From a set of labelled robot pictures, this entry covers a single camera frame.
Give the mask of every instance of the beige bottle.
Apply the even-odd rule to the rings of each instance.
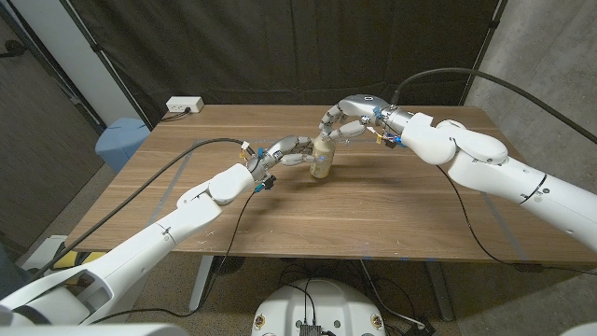
[[[313,140],[313,156],[315,158],[323,158],[321,162],[311,163],[311,175],[317,178],[324,178],[329,174],[329,169],[332,167],[332,160],[334,159],[334,152],[336,151],[336,141],[323,141],[321,134]]]

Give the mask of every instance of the blue trash bin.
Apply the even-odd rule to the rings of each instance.
[[[120,118],[102,133],[95,144],[95,153],[118,173],[148,135],[149,130],[141,120]]]

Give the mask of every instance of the white power strip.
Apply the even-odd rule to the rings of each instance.
[[[174,113],[185,112],[190,108],[191,113],[199,113],[203,108],[203,99],[201,97],[170,97],[166,103],[168,111]]]

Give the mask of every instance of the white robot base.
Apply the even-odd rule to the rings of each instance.
[[[319,327],[320,332],[331,331],[335,335],[385,335],[382,315],[369,298],[342,282],[323,278],[309,282],[307,292],[313,300],[315,316],[307,298],[308,326],[302,326],[305,293],[300,289],[304,290],[307,282],[308,279],[302,279],[290,284],[294,287],[283,286],[264,300],[255,313],[251,335],[311,335],[307,329],[315,331]]]

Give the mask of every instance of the black curtain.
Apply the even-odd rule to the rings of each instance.
[[[173,95],[206,104],[389,100],[417,72],[472,67],[498,0],[71,0],[156,124]],[[457,105],[466,76],[422,79],[403,105]]]

